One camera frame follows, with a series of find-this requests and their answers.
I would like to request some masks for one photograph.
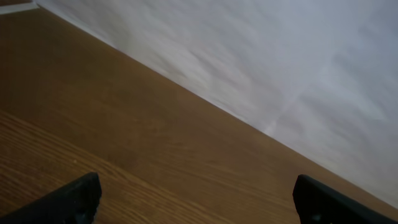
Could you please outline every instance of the white wall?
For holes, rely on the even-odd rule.
[[[398,2],[37,2],[398,207]]]

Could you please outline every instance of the wrinkled white fabric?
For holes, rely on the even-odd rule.
[[[394,0],[37,2],[398,207]]]

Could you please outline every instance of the wooden floor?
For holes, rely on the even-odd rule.
[[[300,223],[299,174],[398,219],[49,12],[0,16],[0,215],[89,171],[103,186],[97,223]]]

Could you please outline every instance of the white cloth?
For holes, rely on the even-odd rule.
[[[398,2],[37,2],[398,207]]]

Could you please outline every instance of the white sheet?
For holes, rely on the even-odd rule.
[[[38,0],[398,207],[394,0]]]

